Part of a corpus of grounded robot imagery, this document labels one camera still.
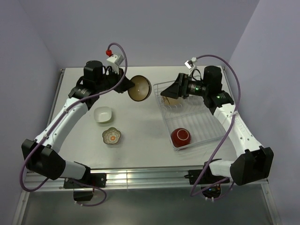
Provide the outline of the flower shaped patterned dish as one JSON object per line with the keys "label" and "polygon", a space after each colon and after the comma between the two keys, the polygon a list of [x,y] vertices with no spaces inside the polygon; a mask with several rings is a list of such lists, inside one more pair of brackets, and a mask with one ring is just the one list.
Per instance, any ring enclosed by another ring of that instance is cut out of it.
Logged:
{"label": "flower shaped patterned dish", "polygon": [[114,127],[110,127],[102,133],[103,142],[108,145],[117,144],[121,138],[121,132]]}

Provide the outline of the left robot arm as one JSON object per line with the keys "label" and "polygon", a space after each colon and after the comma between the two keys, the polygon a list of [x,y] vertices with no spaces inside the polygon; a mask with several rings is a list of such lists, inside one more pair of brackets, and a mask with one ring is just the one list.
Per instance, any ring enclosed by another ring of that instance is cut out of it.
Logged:
{"label": "left robot arm", "polygon": [[22,143],[24,164],[19,175],[20,181],[23,180],[24,170],[28,169],[46,179],[74,179],[80,187],[91,183],[90,168],[64,160],[59,151],[76,123],[101,95],[112,90],[123,93],[134,86],[126,77],[127,70],[126,67],[120,68],[117,63],[107,67],[97,60],[86,63],[83,75],[78,78],[54,120],[34,140],[26,139]]}

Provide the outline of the brown rimmed beige bowl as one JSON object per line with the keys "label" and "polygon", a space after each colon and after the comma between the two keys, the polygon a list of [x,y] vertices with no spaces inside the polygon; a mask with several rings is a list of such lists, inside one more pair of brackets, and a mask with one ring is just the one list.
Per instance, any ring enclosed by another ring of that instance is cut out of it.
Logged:
{"label": "brown rimmed beige bowl", "polygon": [[146,100],[151,92],[152,92],[152,85],[150,81],[142,76],[142,75],[136,75],[131,78],[130,80],[135,85],[134,87],[130,88],[127,92],[129,97],[136,102],[141,102]]}

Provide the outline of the red bowl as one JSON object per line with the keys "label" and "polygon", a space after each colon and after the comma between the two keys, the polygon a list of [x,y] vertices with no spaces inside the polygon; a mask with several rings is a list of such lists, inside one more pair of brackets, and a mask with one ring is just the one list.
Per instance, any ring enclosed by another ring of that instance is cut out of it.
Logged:
{"label": "red bowl", "polygon": [[171,141],[175,148],[189,145],[191,143],[191,134],[185,128],[177,128],[171,133]]}

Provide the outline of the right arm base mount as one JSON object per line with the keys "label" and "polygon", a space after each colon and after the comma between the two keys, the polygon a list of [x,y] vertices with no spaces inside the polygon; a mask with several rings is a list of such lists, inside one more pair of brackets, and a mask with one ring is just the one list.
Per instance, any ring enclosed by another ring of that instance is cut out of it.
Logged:
{"label": "right arm base mount", "polygon": [[[194,183],[196,182],[196,179],[198,178],[198,176],[200,175],[201,172],[202,172],[202,169],[188,170],[188,174],[185,175],[184,178],[189,180],[190,185],[194,185]],[[206,187],[206,185],[207,186],[211,185],[211,184],[216,183],[216,182],[218,182],[218,181],[220,181],[224,178],[225,177],[223,177],[223,176],[214,176],[214,175],[212,175],[210,173],[210,169],[208,168],[197,185],[201,185],[201,189],[204,189]],[[230,182],[230,180],[227,179],[227,180],[223,181],[222,183],[218,183],[218,184],[210,187],[209,189],[205,190],[203,192],[203,195],[207,198],[210,198],[210,199],[220,197],[220,195],[221,195],[221,184],[229,183],[229,182]]]}

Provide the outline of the beige bowl with flower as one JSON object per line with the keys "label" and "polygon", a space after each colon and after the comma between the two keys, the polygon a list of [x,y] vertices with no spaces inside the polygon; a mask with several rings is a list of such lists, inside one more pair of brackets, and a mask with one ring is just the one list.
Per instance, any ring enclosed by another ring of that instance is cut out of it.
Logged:
{"label": "beige bowl with flower", "polygon": [[178,105],[181,103],[180,98],[174,99],[174,98],[164,97],[164,96],[162,96],[161,98],[162,98],[162,103],[164,105],[172,106],[172,105]]}

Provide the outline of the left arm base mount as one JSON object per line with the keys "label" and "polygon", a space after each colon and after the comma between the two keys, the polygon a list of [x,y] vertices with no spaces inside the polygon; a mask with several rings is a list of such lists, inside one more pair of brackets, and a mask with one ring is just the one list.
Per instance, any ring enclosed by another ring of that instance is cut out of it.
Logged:
{"label": "left arm base mount", "polygon": [[[86,178],[76,180],[65,178],[63,188],[73,189],[73,200],[75,204],[84,207],[94,207],[103,204],[107,199],[107,193],[102,189],[106,186],[106,173],[91,173]],[[103,199],[98,203],[87,204],[91,201],[95,191],[100,191],[104,194]]]}

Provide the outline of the white square bowl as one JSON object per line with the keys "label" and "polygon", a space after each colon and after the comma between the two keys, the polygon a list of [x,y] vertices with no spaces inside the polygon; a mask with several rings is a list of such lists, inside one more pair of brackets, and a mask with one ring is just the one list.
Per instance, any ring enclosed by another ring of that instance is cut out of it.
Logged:
{"label": "white square bowl", "polygon": [[106,123],[112,118],[112,109],[108,106],[98,107],[94,110],[93,117],[97,123]]}

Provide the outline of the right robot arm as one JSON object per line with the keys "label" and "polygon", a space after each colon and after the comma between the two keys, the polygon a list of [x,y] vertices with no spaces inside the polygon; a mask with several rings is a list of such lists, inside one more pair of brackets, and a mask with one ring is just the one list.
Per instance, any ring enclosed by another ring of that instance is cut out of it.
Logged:
{"label": "right robot arm", "polygon": [[235,161],[212,160],[203,171],[205,181],[212,183],[219,176],[231,178],[238,186],[265,179],[269,176],[273,150],[263,145],[252,135],[237,112],[237,103],[222,88],[222,70],[206,66],[203,78],[194,80],[191,75],[178,74],[174,83],[161,92],[161,96],[186,99],[200,96],[204,105],[226,130],[237,159]]}

